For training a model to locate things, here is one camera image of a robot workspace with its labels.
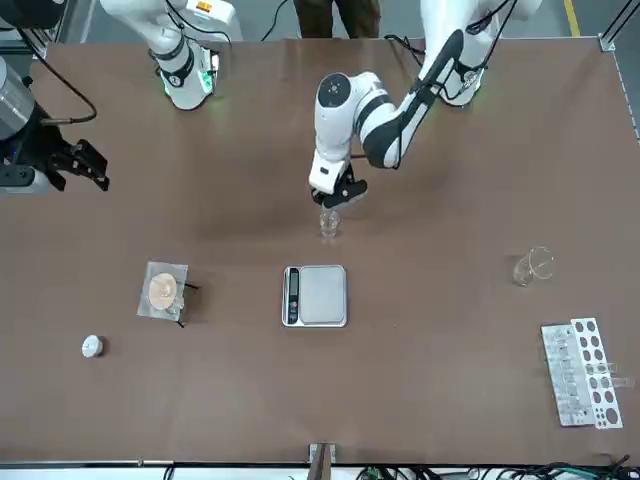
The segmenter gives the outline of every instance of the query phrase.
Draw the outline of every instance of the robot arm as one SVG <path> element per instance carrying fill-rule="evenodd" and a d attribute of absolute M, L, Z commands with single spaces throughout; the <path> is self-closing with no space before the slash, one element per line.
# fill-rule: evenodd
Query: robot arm
<path fill-rule="evenodd" d="M 16 28 L 50 28 L 64 7 L 60 0 L 0 0 L 0 18 Z M 29 84 L 0 57 L 0 194 L 39 193 L 50 185 L 62 191 L 61 171 L 89 178 L 106 191 L 107 160 L 86 140 L 67 143 Z"/>
<path fill-rule="evenodd" d="M 517 3 L 513 4 L 512 13 L 519 18 L 534 13 L 541 2 L 513 1 Z M 355 181 L 351 166 L 354 134 L 358 135 L 372 166 L 397 169 L 438 96 L 458 106 L 471 101 L 481 77 L 473 67 L 485 58 L 492 38 L 484 31 L 471 35 L 466 27 L 500 3 L 421 0 L 425 59 L 409 93 L 397 108 L 373 73 L 355 77 L 333 73 L 322 80 L 316 96 L 316 149 L 309 175 L 317 203 L 326 208 L 341 207 L 366 193 L 366 182 Z M 445 91 L 456 95 L 447 99 Z"/>
<path fill-rule="evenodd" d="M 220 37 L 215 34 L 202 32 L 217 31 L 221 28 L 225 34 L 227 34 L 225 30 L 229 31 L 227 34 L 229 39 L 242 38 L 235 19 L 235 10 L 230 4 L 221 0 L 207 2 L 194 2 L 194 0 L 100 1 L 109 15 L 130 27 L 147 42 L 160 67 L 165 92 L 173 104 L 181 110 L 193 110 L 199 107 L 213 93 L 217 57 L 191 37 L 187 38 L 173 24 L 171 18 L 182 23 L 173 15 L 178 12 L 178 15 L 188 16 L 194 23 L 208 25 L 207 30 L 197 27 L 200 31 L 189 31 L 195 39 L 219 40 Z M 193 13 L 190 7 L 195 9 L 196 13 Z M 229 22 L 229 28 L 226 28 L 225 21 Z"/>

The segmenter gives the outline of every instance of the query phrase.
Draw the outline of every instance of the test tube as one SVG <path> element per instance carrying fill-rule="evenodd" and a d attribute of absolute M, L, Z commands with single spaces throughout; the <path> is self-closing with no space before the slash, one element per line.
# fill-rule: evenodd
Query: test tube
<path fill-rule="evenodd" d="M 633 388 L 636 381 L 633 378 L 611 378 L 611 383 L 615 388 Z"/>
<path fill-rule="evenodd" d="M 586 410 L 577 397 L 569 397 L 567 400 L 558 402 L 558 407 L 562 413 L 568 413 L 570 415 L 584 414 Z"/>
<path fill-rule="evenodd" d="M 595 365 L 596 373 L 617 373 L 618 365 L 615 363 L 597 363 Z"/>
<path fill-rule="evenodd" d="M 575 385 L 576 384 L 576 376 L 573 372 L 562 372 L 562 379 L 565 383 Z"/>

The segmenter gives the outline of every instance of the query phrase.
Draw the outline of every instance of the gray floor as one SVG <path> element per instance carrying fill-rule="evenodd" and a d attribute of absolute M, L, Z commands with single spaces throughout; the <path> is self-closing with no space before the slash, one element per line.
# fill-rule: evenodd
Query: gray floor
<path fill-rule="evenodd" d="M 269 29 L 280 0 L 233 0 L 242 33 L 247 41 L 259 41 Z M 419 0 L 380 0 L 382 9 L 381 35 L 395 33 L 410 38 L 423 37 Z M 508 37 L 560 37 L 570 35 L 562 0 L 544 0 L 535 17 L 528 22 L 513 22 L 505 28 Z M 334 35 L 346 38 L 342 22 L 334 8 Z M 299 36 L 293 1 L 281 9 L 271 40 Z M 89 43 L 133 42 L 138 37 L 124 25 L 115 22 L 97 2 L 86 38 Z"/>
<path fill-rule="evenodd" d="M 573 0 L 582 35 L 597 35 L 625 5 L 626 0 Z M 636 117 L 640 115 L 640 11 L 629 20 L 615 40 L 616 58 L 627 91 L 629 105 Z M 640 134 L 636 127 L 636 136 Z"/>

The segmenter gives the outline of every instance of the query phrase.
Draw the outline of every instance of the brown tabletop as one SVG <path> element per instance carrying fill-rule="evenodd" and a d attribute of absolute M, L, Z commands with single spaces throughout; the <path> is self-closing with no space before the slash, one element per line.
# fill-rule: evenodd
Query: brown tabletop
<path fill-rule="evenodd" d="M 439 106 L 399 171 L 365 161 L 367 199 L 333 244 L 307 175 L 326 73 L 377 72 L 399 102 L 416 68 L 385 41 L 237 44 L 195 112 L 163 96 L 143 46 L 62 46 L 92 98 L 65 129 L 109 160 L 111 190 L 0 202 L 0 459 L 578 463 L 640 459 L 624 428 L 562 428 L 540 326 L 595 316 L 640 378 L 640 161 L 613 56 L 594 39 L 502 41 L 467 109 Z M 82 113 L 37 69 L 52 115 Z M 557 275 L 508 263 L 534 245 Z M 148 260 L 189 265 L 187 328 L 136 316 Z M 286 265 L 342 264 L 349 322 L 280 320 Z M 103 336 L 103 358 L 83 338 Z"/>

